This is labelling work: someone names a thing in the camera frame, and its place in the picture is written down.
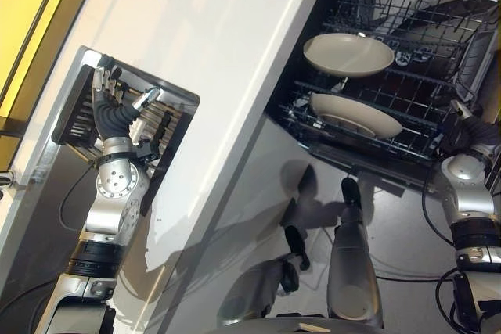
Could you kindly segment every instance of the plate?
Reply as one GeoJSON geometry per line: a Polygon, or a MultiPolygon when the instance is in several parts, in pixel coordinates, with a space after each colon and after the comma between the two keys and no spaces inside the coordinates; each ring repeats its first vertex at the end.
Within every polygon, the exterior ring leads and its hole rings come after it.
{"type": "Polygon", "coordinates": [[[353,34],[321,34],[303,46],[316,69],[339,77],[365,77],[393,63],[394,54],[383,42],[353,34]]]}
{"type": "Polygon", "coordinates": [[[312,94],[310,106],[326,123],[373,138],[392,138],[402,125],[386,113],[353,99],[329,94],[312,94]]]}

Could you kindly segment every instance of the black cable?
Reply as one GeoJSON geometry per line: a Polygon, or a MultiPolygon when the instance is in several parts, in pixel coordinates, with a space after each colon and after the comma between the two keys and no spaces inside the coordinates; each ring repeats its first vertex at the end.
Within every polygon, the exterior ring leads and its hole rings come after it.
{"type": "Polygon", "coordinates": [[[474,334],[469,329],[464,328],[463,326],[459,325],[455,321],[451,320],[450,313],[449,313],[449,316],[447,316],[447,314],[444,312],[444,308],[442,307],[442,303],[440,302],[440,287],[442,286],[442,283],[447,279],[447,277],[454,274],[455,272],[457,272],[457,268],[452,268],[451,270],[444,273],[444,275],[442,277],[440,277],[440,280],[438,281],[437,286],[435,287],[435,302],[437,303],[437,308],[440,311],[440,314],[442,315],[444,320],[449,324],[449,326],[451,328],[453,328],[459,334],[474,334]]]}
{"type": "MultiPolygon", "coordinates": [[[[404,278],[390,278],[390,277],[382,277],[380,275],[376,275],[377,279],[382,279],[384,281],[392,281],[392,282],[404,282],[404,283],[437,283],[440,279],[404,279],[404,278]]],[[[452,279],[445,279],[443,282],[452,282],[452,279]]]]}
{"type": "Polygon", "coordinates": [[[456,305],[452,303],[451,310],[449,311],[449,320],[451,320],[451,322],[454,324],[456,328],[467,334],[467,329],[461,326],[458,322],[456,322],[456,319],[454,318],[455,313],[456,313],[456,305]]]}
{"type": "Polygon", "coordinates": [[[28,295],[28,294],[36,291],[37,289],[41,289],[41,288],[43,288],[45,286],[48,286],[48,285],[54,283],[56,280],[57,280],[57,278],[51,279],[50,281],[41,283],[39,285],[36,285],[35,287],[31,287],[30,289],[24,291],[23,293],[20,293],[19,295],[17,295],[13,299],[11,299],[6,305],[4,305],[2,307],[2,309],[0,309],[0,317],[5,313],[5,311],[7,311],[18,300],[24,298],[26,295],[28,295]]]}
{"type": "Polygon", "coordinates": [[[37,320],[37,316],[38,316],[38,313],[40,312],[40,308],[43,306],[43,304],[48,300],[50,299],[50,294],[49,295],[45,295],[43,296],[37,303],[37,305],[35,306],[35,308],[33,309],[33,313],[31,314],[31,318],[30,318],[30,324],[28,326],[28,334],[33,334],[34,330],[35,330],[35,326],[34,326],[34,323],[35,321],[37,320]]]}
{"type": "MultiPolygon", "coordinates": [[[[325,227],[322,227],[322,231],[326,234],[327,238],[329,239],[330,244],[334,244],[333,239],[330,237],[329,232],[327,232],[325,227]]],[[[440,279],[391,278],[391,277],[383,277],[380,275],[376,275],[376,278],[382,279],[384,281],[402,282],[402,283],[436,283],[436,282],[440,281],[440,279]]],[[[444,282],[452,282],[452,279],[446,279],[444,282]]]]}
{"type": "Polygon", "coordinates": [[[59,223],[61,224],[61,227],[65,228],[66,230],[68,231],[72,231],[72,232],[80,232],[81,231],[81,228],[72,228],[70,226],[68,226],[65,222],[64,222],[64,219],[63,219],[63,207],[64,207],[64,204],[66,203],[68,197],[70,196],[70,194],[74,191],[74,189],[77,187],[78,183],[80,183],[80,181],[85,177],[85,175],[94,167],[94,163],[92,163],[85,171],[84,173],[78,178],[78,180],[76,180],[76,182],[71,186],[71,188],[68,190],[67,194],[64,196],[63,198],[63,201],[61,201],[61,203],[59,204],[59,207],[57,209],[57,213],[58,213],[58,216],[59,216],[59,223]]]}
{"type": "Polygon", "coordinates": [[[426,178],[424,179],[424,183],[423,183],[423,189],[421,191],[421,207],[423,208],[423,215],[424,215],[424,219],[426,220],[426,222],[428,223],[428,225],[430,226],[430,228],[433,230],[433,232],[435,234],[437,234],[437,236],[442,239],[444,242],[446,242],[447,244],[449,244],[450,246],[454,246],[454,243],[452,241],[450,241],[449,239],[447,239],[433,224],[433,222],[431,221],[430,217],[428,216],[428,211],[426,209],[426,193],[427,193],[427,189],[428,189],[428,183],[430,182],[430,179],[431,179],[431,175],[433,174],[433,171],[434,171],[434,168],[436,167],[437,163],[441,163],[442,160],[441,159],[438,159],[436,161],[434,161],[432,163],[432,165],[430,166],[430,169],[428,170],[427,174],[426,174],[426,178]]]}

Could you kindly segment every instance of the dishwasher rack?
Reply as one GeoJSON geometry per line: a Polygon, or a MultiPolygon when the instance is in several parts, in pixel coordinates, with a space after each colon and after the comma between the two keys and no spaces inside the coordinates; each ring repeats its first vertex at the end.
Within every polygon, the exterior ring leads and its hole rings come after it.
{"type": "Polygon", "coordinates": [[[477,60],[487,52],[488,46],[476,41],[486,33],[490,44],[495,40],[498,0],[318,0],[312,14],[322,17],[311,17],[315,20],[309,20],[301,33],[277,85],[282,93],[274,93],[269,105],[272,117],[306,148],[341,145],[429,165],[457,127],[450,100],[464,99],[466,93],[468,106],[474,108],[477,89],[464,82],[470,80],[465,72],[478,66],[477,60]],[[324,33],[375,38],[394,51],[395,61],[364,78],[322,73],[303,62],[302,44],[324,33]],[[393,116],[403,131],[378,140],[324,123],[309,108],[312,93],[364,102],[393,116]]]}

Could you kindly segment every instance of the dishwasher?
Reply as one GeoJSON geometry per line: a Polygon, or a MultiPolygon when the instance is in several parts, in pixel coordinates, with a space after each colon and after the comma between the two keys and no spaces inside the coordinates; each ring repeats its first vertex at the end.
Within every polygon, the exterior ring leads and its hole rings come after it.
{"type": "MultiPolygon", "coordinates": [[[[440,154],[468,143],[450,101],[481,115],[482,83],[496,68],[498,21],[498,0],[316,0],[266,113],[311,155],[341,170],[421,187],[440,154]],[[375,38],[395,59],[364,78],[325,74],[308,63],[303,46],[328,33],[375,38]],[[365,103],[394,117],[403,130],[376,139],[326,123],[308,105],[314,93],[365,103]]],[[[494,80],[499,87],[499,76],[494,80]]],[[[488,176],[491,192],[499,184],[499,165],[498,158],[488,176]]]]}

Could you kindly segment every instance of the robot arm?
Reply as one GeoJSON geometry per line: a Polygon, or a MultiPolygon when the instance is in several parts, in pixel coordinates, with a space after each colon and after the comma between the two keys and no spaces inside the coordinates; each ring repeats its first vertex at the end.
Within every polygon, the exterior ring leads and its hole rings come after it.
{"type": "Polygon", "coordinates": [[[116,76],[110,74],[113,65],[113,59],[104,56],[92,82],[94,118],[103,140],[103,156],[97,161],[96,199],[36,334],[113,331],[115,312],[106,300],[113,295],[122,258],[139,219],[142,197],[150,183],[137,161],[128,131],[140,111],[160,94],[158,88],[153,88],[132,104],[119,105],[107,90],[116,76]]]}
{"type": "Polygon", "coordinates": [[[472,139],[470,150],[447,158],[440,168],[442,206],[459,271],[453,278],[454,298],[463,326],[483,333],[489,326],[501,327],[501,217],[484,183],[499,132],[462,104],[453,101],[452,106],[472,139]]]}

